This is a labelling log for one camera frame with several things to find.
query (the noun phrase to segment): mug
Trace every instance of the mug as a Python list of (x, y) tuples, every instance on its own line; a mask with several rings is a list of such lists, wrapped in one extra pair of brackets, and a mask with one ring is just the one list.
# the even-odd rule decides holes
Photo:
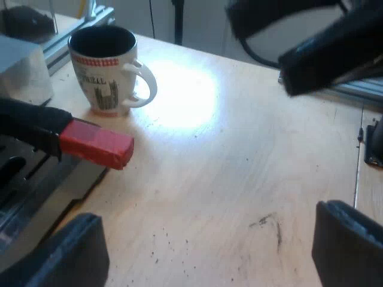
[[(91, 26), (74, 32), (68, 47), (78, 83), (96, 114), (115, 117), (147, 105), (156, 96), (156, 79), (137, 59), (132, 32), (117, 26)], [(133, 95), (136, 76), (148, 84), (148, 99)]]

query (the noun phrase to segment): wooden table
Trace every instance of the wooden table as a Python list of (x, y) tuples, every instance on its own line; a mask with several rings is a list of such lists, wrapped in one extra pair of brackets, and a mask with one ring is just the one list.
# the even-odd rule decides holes
[(357, 171), (359, 182), (370, 173), (362, 104), (291, 98), (278, 71), (141, 36), (138, 46), (159, 89), (127, 117), (93, 115), (71, 63), (52, 76), (52, 106), (135, 137), (124, 171), (110, 170), (62, 222), (102, 216), (107, 286), (320, 286), (317, 202), (356, 198), (383, 219), (382, 173), (379, 190), (356, 185)]

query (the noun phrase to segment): metal frame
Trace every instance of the metal frame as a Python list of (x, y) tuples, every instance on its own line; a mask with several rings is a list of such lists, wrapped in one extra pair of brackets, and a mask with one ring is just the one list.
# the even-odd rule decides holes
[(84, 27), (113, 25), (115, 23), (114, 9), (111, 7), (99, 5), (94, 9), (94, 13), (95, 17), (93, 20), (87, 21), (86, 17), (83, 17), (79, 19), (75, 25), (64, 31), (64, 33), (56, 35), (42, 45), (49, 75), (53, 75), (63, 65), (69, 62), (68, 39), (73, 32)]

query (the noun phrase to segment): black cable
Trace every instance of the black cable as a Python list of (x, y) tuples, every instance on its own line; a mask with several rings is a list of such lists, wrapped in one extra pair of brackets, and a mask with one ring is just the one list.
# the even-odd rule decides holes
[(151, 29), (153, 30), (153, 38), (156, 39), (156, 33), (154, 33), (153, 11), (151, 10), (151, 0), (149, 0), (149, 7), (150, 7)]
[(266, 60), (260, 56), (258, 56), (247, 44), (246, 39), (239, 39), (239, 42), (242, 45), (242, 48), (245, 50), (245, 52), (256, 62), (261, 63), (262, 65), (273, 67), (276, 69), (279, 69), (279, 64), (270, 60)]
[(347, 9), (346, 5), (342, 2), (342, 0), (339, 0), (338, 5), (344, 14), (348, 13), (348, 9)]

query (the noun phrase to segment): black object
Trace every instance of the black object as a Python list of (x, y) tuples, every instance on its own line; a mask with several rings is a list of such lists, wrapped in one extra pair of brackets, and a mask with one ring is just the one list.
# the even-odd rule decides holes
[(383, 228), (342, 201), (321, 201), (312, 258), (323, 287), (383, 286)]
[(59, 134), (71, 120), (72, 115), (61, 109), (0, 98), (0, 134), (13, 136), (59, 158)]
[(364, 131), (363, 131), (363, 128), (362, 127), (360, 127), (359, 128), (359, 134), (358, 134), (358, 141), (359, 142), (361, 142), (361, 141), (363, 141), (363, 138), (364, 138)]
[(368, 125), (366, 130), (366, 144), (364, 147), (364, 162), (383, 167), (383, 116), (375, 126)]
[(77, 30), (68, 40), (70, 49), (87, 57), (116, 57), (137, 44), (135, 35), (117, 26), (91, 26)]
[(226, 12), (237, 39), (247, 39), (271, 23), (290, 14), (331, 5), (339, 0), (237, 0)]
[[(233, 33), (246, 39), (272, 22), (339, 0), (236, 0), (227, 9)], [(287, 92), (307, 93), (334, 84), (383, 75), (383, 1), (369, 0), (327, 29), (279, 57)]]
[(302, 94), (383, 73), (383, 1), (371, 0), (279, 57), (285, 88)]
[(53, 19), (22, 5), (2, 11), (5, 34), (26, 41), (43, 42), (55, 34)]
[(172, 4), (174, 5), (174, 8), (175, 8), (174, 44), (182, 45), (185, 0), (172, 0)]
[(246, 39), (239, 39), (239, 42), (241, 43), (242, 45), (242, 48), (245, 50), (245, 52), (253, 59), (255, 60), (256, 62), (259, 62), (261, 63), (262, 65), (265, 65), (265, 66), (269, 66), (269, 67), (273, 67), (275, 69), (279, 69), (280, 66), (279, 66), (279, 63), (275, 63), (273, 61), (270, 61), (270, 60), (266, 60), (264, 58), (262, 58), (261, 56), (259, 56), (258, 54), (256, 54), (250, 47), (249, 45), (247, 44), (246, 42)]
[(85, 213), (1, 273), (0, 286), (101, 287), (109, 263), (102, 220)]

